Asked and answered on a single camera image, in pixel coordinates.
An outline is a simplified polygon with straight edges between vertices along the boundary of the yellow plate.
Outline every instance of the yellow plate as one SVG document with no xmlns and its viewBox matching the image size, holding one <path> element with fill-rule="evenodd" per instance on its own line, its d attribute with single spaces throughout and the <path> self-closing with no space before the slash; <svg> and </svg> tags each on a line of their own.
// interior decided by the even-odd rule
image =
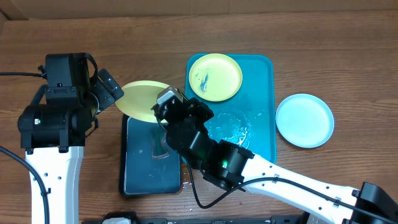
<svg viewBox="0 0 398 224">
<path fill-rule="evenodd" d="M 189 71 L 192 90 L 208 101 L 231 98 L 241 87 L 242 79 L 238 63 L 223 54 L 208 54 L 199 58 Z"/>
<path fill-rule="evenodd" d="M 116 106 L 134 119 L 156 123 L 154 112 L 150 109 L 156 104 L 157 95 L 168 86 L 147 80 L 128 83 L 122 87 L 124 96 L 116 102 Z"/>
</svg>

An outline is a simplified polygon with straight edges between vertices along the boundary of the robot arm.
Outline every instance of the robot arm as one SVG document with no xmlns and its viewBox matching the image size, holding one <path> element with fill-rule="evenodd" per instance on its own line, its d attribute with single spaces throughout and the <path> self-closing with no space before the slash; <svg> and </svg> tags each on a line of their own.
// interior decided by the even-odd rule
<svg viewBox="0 0 398 224">
<path fill-rule="evenodd" d="M 313 180 L 283 169 L 258 155 L 247 161 L 242 171 L 242 176 L 244 177 L 244 182 L 261 177 L 279 177 L 310 187 L 317 192 L 352 206 L 355 206 L 357 201 L 356 197 L 352 196 L 353 191 L 356 189 L 352 187 L 343 187 Z M 344 219 L 350 220 L 353 214 L 352 209 L 335 205 L 331 201 L 327 201 L 311 192 L 285 182 L 257 182 L 245 186 L 244 189 L 254 194 L 262 194 L 279 199 L 315 215 L 329 224 L 343 223 Z"/>
<path fill-rule="evenodd" d="M 90 78 L 87 60 L 95 68 Z M 40 66 L 47 84 L 40 87 L 32 103 L 18 119 L 21 148 L 26 161 L 42 179 L 49 201 L 51 223 L 79 223 L 78 184 L 86 131 L 96 115 L 123 96 L 111 75 L 98 71 L 90 54 L 47 55 Z M 47 104 L 40 100 L 45 94 Z M 32 223 L 45 223 L 42 192 L 30 174 Z"/>
<path fill-rule="evenodd" d="M 378 186 L 364 183 L 356 190 L 319 182 L 278 167 L 236 144 L 210 139 L 204 122 L 214 116 L 213 112 L 172 87 L 159 93 L 152 109 L 167 133 L 167 144 L 187 160 L 188 168 L 199 169 L 203 178 L 217 187 L 231 192 L 244 186 L 248 192 L 277 198 L 330 224 L 398 221 L 398 205 Z M 160 122 L 163 119 L 168 125 Z"/>
</svg>

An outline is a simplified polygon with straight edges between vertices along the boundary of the green led light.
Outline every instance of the green led light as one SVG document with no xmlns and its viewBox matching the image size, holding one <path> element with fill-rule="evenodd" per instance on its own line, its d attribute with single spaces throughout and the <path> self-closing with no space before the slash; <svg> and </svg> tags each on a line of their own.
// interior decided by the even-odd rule
<svg viewBox="0 0 398 224">
<path fill-rule="evenodd" d="M 228 166 L 228 162 L 227 161 L 223 161 L 223 168 L 225 169 Z"/>
</svg>

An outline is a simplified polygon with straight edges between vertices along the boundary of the teal tray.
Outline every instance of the teal tray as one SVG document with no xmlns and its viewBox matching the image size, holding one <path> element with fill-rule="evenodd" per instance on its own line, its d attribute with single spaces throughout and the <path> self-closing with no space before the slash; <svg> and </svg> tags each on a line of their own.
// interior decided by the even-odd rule
<svg viewBox="0 0 398 224">
<path fill-rule="evenodd" d="M 242 85 L 232 98 L 212 102 L 200 98 L 189 85 L 193 63 L 206 54 L 195 54 L 187 63 L 185 95 L 206 103 L 215 116 L 205 123 L 210 138 L 239 144 L 275 163 L 277 157 L 274 69 L 263 55 L 227 54 L 241 67 Z"/>
</svg>

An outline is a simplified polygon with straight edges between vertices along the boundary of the black tray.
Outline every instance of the black tray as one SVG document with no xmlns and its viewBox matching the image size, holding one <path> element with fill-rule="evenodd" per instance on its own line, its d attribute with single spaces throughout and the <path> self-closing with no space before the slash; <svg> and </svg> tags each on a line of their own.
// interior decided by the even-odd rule
<svg viewBox="0 0 398 224">
<path fill-rule="evenodd" d="M 119 191 L 127 197 L 173 194 L 181 187 L 180 156 L 162 144 L 157 123 L 123 115 Z"/>
</svg>

